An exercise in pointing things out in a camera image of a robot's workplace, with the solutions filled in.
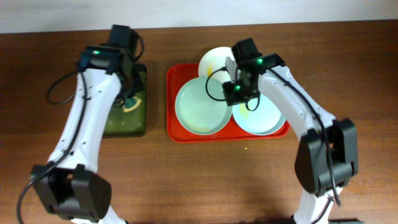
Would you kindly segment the green and yellow sponge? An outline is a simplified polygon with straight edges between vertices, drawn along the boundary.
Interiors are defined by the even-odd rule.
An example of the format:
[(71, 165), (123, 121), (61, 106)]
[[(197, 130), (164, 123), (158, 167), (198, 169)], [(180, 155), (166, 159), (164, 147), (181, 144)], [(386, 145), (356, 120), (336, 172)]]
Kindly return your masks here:
[(137, 96), (126, 98), (123, 101), (122, 109), (125, 113), (131, 112), (135, 110), (141, 104), (141, 102), (142, 100)]

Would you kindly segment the white plate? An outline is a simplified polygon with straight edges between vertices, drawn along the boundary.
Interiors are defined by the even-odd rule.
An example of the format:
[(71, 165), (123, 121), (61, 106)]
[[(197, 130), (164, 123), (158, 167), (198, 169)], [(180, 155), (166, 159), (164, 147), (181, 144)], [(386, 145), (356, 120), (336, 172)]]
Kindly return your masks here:
[(217, 47), (211, 49), (200, 60), (198, 76), (207, 78), (214, 71), (224, 67), (227, 57), (235, 60), (231, 47)]

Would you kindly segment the light green plate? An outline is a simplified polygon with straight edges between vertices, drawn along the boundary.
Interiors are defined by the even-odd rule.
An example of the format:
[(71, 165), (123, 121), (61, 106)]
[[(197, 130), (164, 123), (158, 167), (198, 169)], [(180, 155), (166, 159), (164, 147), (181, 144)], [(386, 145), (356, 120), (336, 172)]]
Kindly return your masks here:
[(186, 82), (175, 100), (180, 124), (197, 135), (221, 131), (232, 116), (232, 107), (223, 98), (221, 82), (217, 79), (197, 77)]

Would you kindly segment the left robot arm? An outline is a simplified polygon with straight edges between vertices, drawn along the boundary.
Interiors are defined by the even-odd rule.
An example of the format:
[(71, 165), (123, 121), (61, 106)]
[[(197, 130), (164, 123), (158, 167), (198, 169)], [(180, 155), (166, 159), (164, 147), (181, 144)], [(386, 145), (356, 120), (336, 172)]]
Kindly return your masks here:
[(97, 174), (98, 155), (109, 112), (132, 111), (137, 93), (146, 89), (146, 66), (136, 54), (143, 38), (132, 28), (113, 25), (106, 43), (89, 45), (80, 54), (76, 92), (60, 140), (45, 165), (34, 165), (17, 201), (33, 187), (44, 209), (73, 223), (125, 223), (111, 207), (111, 184)]

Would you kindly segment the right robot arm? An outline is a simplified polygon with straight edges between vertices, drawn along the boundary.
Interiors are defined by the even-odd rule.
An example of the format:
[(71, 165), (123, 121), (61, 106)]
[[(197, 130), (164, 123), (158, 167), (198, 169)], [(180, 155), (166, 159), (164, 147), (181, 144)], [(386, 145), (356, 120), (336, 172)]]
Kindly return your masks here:
[(222, 84), (227, 105), (248, 103), (265, 96), (276, 105), (299, 142), (295, 174), (303, 188), (300, 203), (289, 223), (329, 223), (339, 194), (358, 173), (358, 135), (352, 120), (342, 120), (323, 109), (298, 84), (277, 54), (261, 54), (252, 38), (231, 48)]

